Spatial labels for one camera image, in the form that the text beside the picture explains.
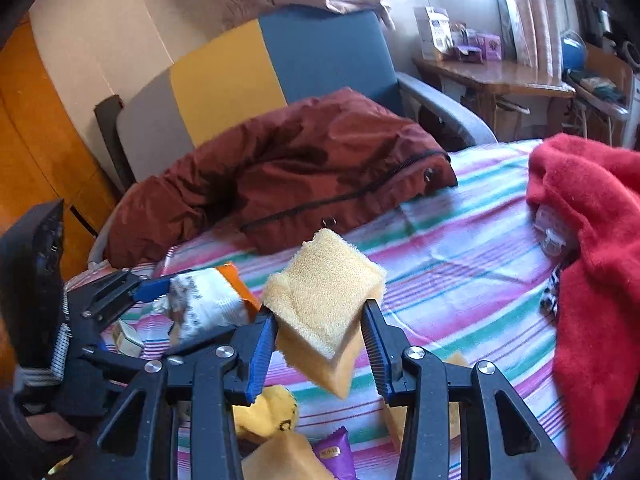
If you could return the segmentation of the white orange snack packet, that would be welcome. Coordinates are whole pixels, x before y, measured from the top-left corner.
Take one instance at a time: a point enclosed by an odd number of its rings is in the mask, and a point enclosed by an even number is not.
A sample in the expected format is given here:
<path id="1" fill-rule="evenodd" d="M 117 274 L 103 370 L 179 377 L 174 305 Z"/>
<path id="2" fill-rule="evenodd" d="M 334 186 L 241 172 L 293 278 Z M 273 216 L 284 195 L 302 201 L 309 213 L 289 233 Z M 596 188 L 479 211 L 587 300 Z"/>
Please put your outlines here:
<path id="1" fill-rule="evenodd" d="M 155 299 L 152 307 L 171 320 L 172 346 L 212 328 L 253 322 L 262 305 L 231 262 L 176 274 L 168 285 L 168 292 Z"/>

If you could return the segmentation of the yellow sponge block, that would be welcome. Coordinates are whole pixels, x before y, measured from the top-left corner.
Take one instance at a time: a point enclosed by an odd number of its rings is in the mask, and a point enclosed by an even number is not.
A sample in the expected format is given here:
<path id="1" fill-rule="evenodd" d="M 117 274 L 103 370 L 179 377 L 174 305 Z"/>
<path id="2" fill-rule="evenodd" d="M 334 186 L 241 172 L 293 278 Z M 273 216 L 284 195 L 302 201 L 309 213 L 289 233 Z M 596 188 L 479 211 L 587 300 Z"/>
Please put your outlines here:
<path id="1" fill-rule="evenodd" d="M 363 347 L 362 308 L 383 300 L 385 282 L 382 266 L 329 229 L 303 243 L 262 290 L 262 304 L 278 321 L 277 348 L 286 365 L 347 398 Z"/>

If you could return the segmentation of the small cream box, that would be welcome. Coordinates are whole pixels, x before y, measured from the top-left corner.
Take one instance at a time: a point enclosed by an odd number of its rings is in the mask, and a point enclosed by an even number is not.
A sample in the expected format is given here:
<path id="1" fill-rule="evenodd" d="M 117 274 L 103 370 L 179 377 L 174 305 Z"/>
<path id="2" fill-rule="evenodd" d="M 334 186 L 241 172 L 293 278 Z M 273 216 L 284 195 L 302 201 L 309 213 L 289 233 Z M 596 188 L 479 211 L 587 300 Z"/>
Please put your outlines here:
<path id="1" fill-rule="evenodd" d="M 116 351 L 123 356 L 139 359 L 143 353 L 143 340 L 134 326 L 118 320 L 112 327 L 112 338 Z"/>

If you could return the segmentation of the purple snack packet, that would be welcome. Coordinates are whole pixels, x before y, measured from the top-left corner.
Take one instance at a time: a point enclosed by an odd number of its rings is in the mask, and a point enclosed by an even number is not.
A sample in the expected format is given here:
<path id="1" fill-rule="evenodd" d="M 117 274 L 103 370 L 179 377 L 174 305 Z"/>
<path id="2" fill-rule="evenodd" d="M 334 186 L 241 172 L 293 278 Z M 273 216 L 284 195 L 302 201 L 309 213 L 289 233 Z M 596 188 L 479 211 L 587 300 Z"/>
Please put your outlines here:
<path id="1" fill-rule="evenodd" d="M 314 455 L 337 480 L 356 480 L 357 473 L 344 426 L 311 445 Z"/>

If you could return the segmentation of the tan sponge in front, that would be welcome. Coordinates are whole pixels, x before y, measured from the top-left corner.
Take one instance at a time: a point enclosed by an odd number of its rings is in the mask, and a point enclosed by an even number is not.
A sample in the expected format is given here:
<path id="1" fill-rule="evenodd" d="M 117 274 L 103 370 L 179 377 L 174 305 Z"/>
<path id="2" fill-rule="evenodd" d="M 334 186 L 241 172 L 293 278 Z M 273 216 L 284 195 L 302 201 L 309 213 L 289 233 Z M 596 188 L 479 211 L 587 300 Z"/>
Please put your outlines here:
<path id="1" fill-rule="evenodd" d="M 242 459 L 244 479 L 324 479 L 327 472 L 307 438 L 293 431 L 277 434 Z"/>

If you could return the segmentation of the striped bed sheet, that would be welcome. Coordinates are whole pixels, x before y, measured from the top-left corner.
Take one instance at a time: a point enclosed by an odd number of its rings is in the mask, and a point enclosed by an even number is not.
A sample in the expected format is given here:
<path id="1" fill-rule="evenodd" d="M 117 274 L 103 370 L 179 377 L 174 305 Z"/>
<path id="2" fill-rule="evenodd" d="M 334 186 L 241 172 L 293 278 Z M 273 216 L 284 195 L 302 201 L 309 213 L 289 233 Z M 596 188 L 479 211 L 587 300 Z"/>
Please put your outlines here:
<path id="1" fill-rule="evenodd" d="M 387 322 L 441 359 L 460 352 L 469 365 L 494 362 L 566 456 L 568 422 L 551 375 L 556 330 L 539 305 L 555 263 L 541 249 L 525 200 L 529 154 L 539 144 L 490 144 L 451 154 L 456 188 L 404 203 L 343 237 L 386 270 L 381 310 Z M 232 262 L 260 296 L 268 276 L 296 250 L 257 255 L 243 235 L 221 223 L 132 272 L 156 278 Z M 365 351 L 346 400 L 287 367 L 280 353 L 272 356 L 266 384 L 294 393 L 296 430 L 310 442 L 347 429 L 358 479 L 395 479 L 399 452 Z"/>

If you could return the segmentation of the wooden wardrobe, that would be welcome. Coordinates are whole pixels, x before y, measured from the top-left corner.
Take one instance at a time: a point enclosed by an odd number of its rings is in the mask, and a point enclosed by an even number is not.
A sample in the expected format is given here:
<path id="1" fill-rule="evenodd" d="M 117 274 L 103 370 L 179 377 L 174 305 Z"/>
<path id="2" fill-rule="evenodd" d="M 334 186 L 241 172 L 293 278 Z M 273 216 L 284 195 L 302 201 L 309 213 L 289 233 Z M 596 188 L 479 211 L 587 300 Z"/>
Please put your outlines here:
<path id="1" fill-rule="evenodd" d="M 68 280 L 87 267 L 122 194 L 70 121 L 27 16 L 1 48 L 0 63 L 1 229 L 35 204 L 65 200 L 62 275 Z"/>

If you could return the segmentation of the grey yellow blue headboard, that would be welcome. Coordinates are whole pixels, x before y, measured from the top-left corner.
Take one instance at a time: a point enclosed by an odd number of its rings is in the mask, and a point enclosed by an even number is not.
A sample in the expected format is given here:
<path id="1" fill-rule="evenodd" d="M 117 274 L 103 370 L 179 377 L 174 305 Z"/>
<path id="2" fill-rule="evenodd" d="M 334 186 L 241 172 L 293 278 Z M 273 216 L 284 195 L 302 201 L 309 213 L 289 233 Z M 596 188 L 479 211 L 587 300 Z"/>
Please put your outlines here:
<path id="1" fill-rule="evenodd" d="M 378 18 L 287 6 L 166 68 L 124 105 L 116 129 L 142 181 L 247 119 L 344 87 L 404 111 Z"/>

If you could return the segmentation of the dark red jacket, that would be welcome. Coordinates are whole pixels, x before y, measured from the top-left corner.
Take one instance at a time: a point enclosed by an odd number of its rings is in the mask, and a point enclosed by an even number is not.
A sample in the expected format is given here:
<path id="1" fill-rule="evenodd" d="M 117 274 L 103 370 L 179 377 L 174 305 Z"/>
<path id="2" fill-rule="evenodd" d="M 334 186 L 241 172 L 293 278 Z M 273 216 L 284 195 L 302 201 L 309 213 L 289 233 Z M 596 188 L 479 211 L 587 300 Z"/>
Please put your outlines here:
<path id="1" fill-rule="evenodd" d="M 250 118 L 136 184 L 104 256 L 116 268 L 157 261 L 224 219 L 273 254 L 457 183 L 421 126 L 343 88 Z"/>

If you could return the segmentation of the red fleece garment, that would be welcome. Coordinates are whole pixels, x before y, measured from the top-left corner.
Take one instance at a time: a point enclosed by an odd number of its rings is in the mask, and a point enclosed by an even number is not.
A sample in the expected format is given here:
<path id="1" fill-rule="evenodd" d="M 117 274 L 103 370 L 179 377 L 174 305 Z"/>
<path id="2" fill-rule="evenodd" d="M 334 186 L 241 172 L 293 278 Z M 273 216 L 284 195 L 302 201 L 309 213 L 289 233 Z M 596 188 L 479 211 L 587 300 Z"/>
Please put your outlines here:
<path id="1" fill-rule="evenodd" d="M 579 479 L 604 456 L 639 376 L 639 155 L 559 133 L 529 156 L 527 203 L 576 235 L 560 275 L 553 376 Z"/>

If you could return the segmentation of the wooden desk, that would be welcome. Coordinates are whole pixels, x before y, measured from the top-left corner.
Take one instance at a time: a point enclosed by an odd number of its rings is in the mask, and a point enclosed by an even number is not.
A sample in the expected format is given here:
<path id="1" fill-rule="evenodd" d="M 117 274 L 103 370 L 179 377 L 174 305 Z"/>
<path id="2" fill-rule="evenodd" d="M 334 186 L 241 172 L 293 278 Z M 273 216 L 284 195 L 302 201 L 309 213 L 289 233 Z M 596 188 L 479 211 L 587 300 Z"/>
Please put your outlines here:
<path id="1" fill-rule="evenodd" d="M 538 98 L 571 99 L 572 86 L 561 77 L 550 76 L 533 67 L 511 61 L 483 64 L 460 61 L 424 60 L 412 58 L 422 78 L 439 76 L 473 90 L 477 100 L 477 115 L 496 132 L 496 106 L 499 96 L 538 96 Z"/>

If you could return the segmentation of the white box on desk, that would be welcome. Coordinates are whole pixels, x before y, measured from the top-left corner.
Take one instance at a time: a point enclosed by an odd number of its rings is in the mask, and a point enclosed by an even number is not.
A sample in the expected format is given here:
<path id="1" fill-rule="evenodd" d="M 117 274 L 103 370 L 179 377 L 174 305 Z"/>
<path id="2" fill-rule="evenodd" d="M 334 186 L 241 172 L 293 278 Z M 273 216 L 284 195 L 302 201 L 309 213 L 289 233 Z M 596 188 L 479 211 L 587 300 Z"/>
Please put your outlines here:
<path id="1" fill-rule="evenodd" d="M 448 12 L 436 6 L 415 6 L 413 14 L 420 38 L 421 54 L 424 60 L 446 60 L 452 42 Z"/>

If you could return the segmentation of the purple box on desk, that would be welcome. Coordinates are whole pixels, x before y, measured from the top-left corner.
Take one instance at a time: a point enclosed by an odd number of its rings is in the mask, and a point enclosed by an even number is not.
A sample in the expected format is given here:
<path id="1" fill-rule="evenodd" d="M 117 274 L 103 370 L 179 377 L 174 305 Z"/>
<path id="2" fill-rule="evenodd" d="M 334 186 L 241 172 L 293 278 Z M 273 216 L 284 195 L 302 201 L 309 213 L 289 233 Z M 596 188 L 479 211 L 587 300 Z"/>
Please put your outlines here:
<path id="1" fill-rule="evenodd" d="M 476 39 L 485 62 L 500 62 L 502 60 L 502 45 L 499 35 L 479 32 Z"/>

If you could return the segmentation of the blue globe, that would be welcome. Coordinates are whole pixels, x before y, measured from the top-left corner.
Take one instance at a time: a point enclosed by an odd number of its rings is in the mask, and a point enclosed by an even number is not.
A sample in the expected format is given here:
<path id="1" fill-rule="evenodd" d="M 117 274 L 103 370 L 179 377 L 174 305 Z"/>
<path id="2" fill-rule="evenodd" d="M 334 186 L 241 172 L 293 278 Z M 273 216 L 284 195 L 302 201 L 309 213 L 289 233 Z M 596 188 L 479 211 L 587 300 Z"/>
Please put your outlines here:
<path id="1" fill-rule="evenodd" d="M 587 62 L 587 47 L 585 41 L 574 30 L 567 30 L 561 35 L 562 69 L 583 70 Z"/>

